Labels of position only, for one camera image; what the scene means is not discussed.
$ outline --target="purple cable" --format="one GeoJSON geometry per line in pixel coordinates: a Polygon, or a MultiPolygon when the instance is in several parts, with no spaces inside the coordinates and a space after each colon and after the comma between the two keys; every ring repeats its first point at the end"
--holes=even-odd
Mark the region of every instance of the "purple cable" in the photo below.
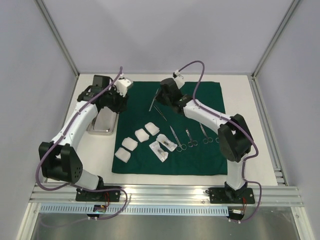
{"type": "Polygon", "coordinates": [[[256,208],[254,210],[254,212],[251,214],[251,216],[249,216],[248,218],[242,220],[241,222],[242,223],[245,223],[245,222],[248,222],[249,220],[251,220],[257,213],[258,209],[259,209],[259,206],[261,204],[261,198],[262,198],[262,186],[259,182],[257,181],[249,181],[245,178],[245,169],[246,169],[246,161],[248,159],[252,159],[252,158],[255,158],[256,156],[258,156],[259,154],[259,150],[258,150],[258,147],[256,145],[256,143],[254,142],[254,140],[252,139],[252,137],[250,137],[250,135],[241,127],[239,126],[237,123],[235,123],[234,121],[224,117],[224,116],[220,116],[218,114],[216,114],[215,112],[211,111],[210,109],[200,105],[197,103],[196,101],[196,93],[197,93],[197,90],[198,90],[198,87],[200,85],[200,82],[205,74],[205,64],[203,61],[200,61],[200,60],[195,60],[195,61],[192,61],[190,63],[188,63],[187,65],[183,66],[182,68],[179,69],[179,72],[181,72],[183,69],[185,69],[186,67],[190,66],[191,64],[195,64],[195,63],[200,63],[202,65],[202,72],[201,72],[201,75],[200,75],[200,78],[199,78],[199,81],[197,82],[195,88],[194,88],[194,91],[193,91],[193,95],[192,95],[192,98],[193,98],[193,102],[194,104],[196,104],[200,109],[218,117],[218,118],[221,118],[222,120],[225,120],[229,123],[231,123],[232,125],[234,125],[237,129],[239,129],[245,136],[246,138],[248,138],[248,140],[251,142],[251,144],[253,145],[254,147],[254,150],[255,150],[255,154],[254,155],[251,155],[251,156],[247,156],[243,159],[243,164],[242,164],[242,169],[241,169],[241,175],[242,175],[242,178],[245,182],[249,183],[249,184],[257,184],[259,186],[259,199],[258,199],[258,202],[257,202],[257,205],[256,205],[256,208]]]}
{"type": "MultiPolygon", "coordinates": [[[[60,186],[57,186],[57,187],[54,187],[54,188],[47,188],[45,186],[42,185],[42,183],[40,182],[40,179],[39,179],[39,172],[40,172],[40,168],[43,164],[43,162],[45,161],[45,159],[49,156],[49,154],[53,151],[53,149],[63,140],[63,138],[65,137],[65,135],[67,135],[70,127],[72,126],[72,124],[74,123],[74,121],[76,120],[77,116],[90,104],[92,103],[94,100],[96,100],[97,98],[99,98],[102,94],[104,94],[119,78],[119,76],[122,74],[122,69],[123,67],[121,66],[120,69],[119,69],[119,73],[117,74],[117,76],[114,78],[114,80],[105,88],[103,89],[99,94],[97,94],[95,97],[93,97],[92,99],[90,99],[89,101],[87,101],[80,109],[78,112],[76,112],[76,114],[74,114],[74,116],[72,117],[72,119],[70,120],[69,124],[66,126],[64,132],[62,133],[62,136],[49,148],[49,150],[44,154],[44,156],[41,158],[41,161],[39,162],[37,168],[36,168],[36,171],[35,171],[35,181],[36,183],[38,184],[38,186],[45,190],[45,191],[55,191],[55,190],[58,190],[58,189],[61,189],[67,185],[69,185],[69,183],[64,183],[60,186]]],[[[88,191],[88,192],[93,192],[93,193],[100,193],[100,192],[109,192],[109,191],[122,191],[124,194],[125,194],[125,201],[124,201],[124,204],[123,206],[120,208],[119,211],[117,211],[116,213],[110,215],[110,216],[106,216],[106,217],[101,217],[101,218],[98,218],[98,220],[106,220],[106,219],[111,219],[111,218],[114,218],[115,216],[119,215],[126,207],[127,203],[128,203],[128,195],[126,193],[125,190],[121,189],[121,188],[109,188],[109,189],[99,189],[99,190],[92,190],[92,189],[87,189],[87,188],[82,188],[80,186],[77,186],[77,185],[74,185],[74,184],[71,184],[71,186],[75,187],[75,188],[80,188],[80,189],[83,189],[85,191],[88,191]]],[[[45,225],[43,222],[40,222],[43,226],[47,227],[47,228],[61,228],[61,227],[65,227],[65,226],[68,226],[68,225],[71,225],[71,224],[75,224],[75,223],[79,223],[79,222],[82,222],[84,220],[87,220],[87,218],[83,218],[83,219],[80,219],[80,220],[77,220],[77,221],[74,221],[72,223],[68,223],[68,224],[64,224],[64,225],[59,225],[59,226],[48,226],[48,225],[45,225]]]]}
{"type": "Polygon", "coordinates": [[[74,121],[76,120],[77,116],[90,104],[92,103],[94,100],[96,100],[98,97],[100,97],[102,94],[104,94],[119,78],[119,76],[122,74],[122,69],[123,67],[121,66],[119,69],[119,73],[118,75],[115,77],[115,79],[105,88],[103,89],[101,92],[99,92],[95,97],[91,98],[89,101],[87,101],[80,109],[78,112],[75,113],[75,115],[73,115],[72,119],[70,120],[69,124],[66,126],[64,132],[62,133],[62,136],[49,148],[49,150],[44,154],[44,156],[41,158],[38,166],[36,167],[36,171],[35,171],[35,181],[38,184],[38,186],[45,190],[45,191],[55,191],[58,189],[61,189],[67,185],[69,185],[69,183],[64,183],[60,186],[54,187],[54,188],[47,188],[45,186],[42,185],[42,183],[40,182],[39,179],[39,172],[40,172],[40,168],[42,166],[42,164],[44,163],[45,159],[49,156],[49,154],[53,151],[53,149],[64,139],[64,137],[67,135],[69,129],[71,128],[72,124],[74,123],[74,121]]]}
{"type": "MultiPolygon", "coordinates": [[[[77,186],[77,185],[71,185],[75,188],[80,188],[80,186],[77,186]]],[[[116,213],[110,215],[110,216],[105,216],[105,217],[99,217],[97,218],[97,220],[107,220],[107,219],[112,219],[116,216],[118,216],[126,207],[127,203],[128,203],[128,194],[126,193],[125,190],[121,189],[121,188],[109,188],[109,189],[99,189],[99,190],[91,190],[91,189],[87,189],[87,188],[82,188],[83,190],[85,191],[90,191],[90,192],[94,192],[94,193],[101,193],[101,192],[109,192],[109,191],[122,191],[124,194],[125,194],[125,200],[124,200],[124,204],[122,205],[122,207],[120,208],[119,211],[117,211],[116,213]]],[[[58,226],[51,226],[51,225],[46,225],[45,223],[43,223],[41,220],[40,220],[40,224],[46,228],[51,228],[51,229],[58,229],[58,228],[63,228],[63,227],[67,227],[67,226],[70,226],[72,224],[77,224],[77,223],[80,223],[80,222],[83,222],[85,220],[88,220],[88,218],[82,218],[82,219],[79,219],[79,220],[76,220],[76,221],[73,221],[73,222],[69,222],[69,223],[66,223],[66,224],[62,224],[62,225],[58,225],[58,226]]]]}

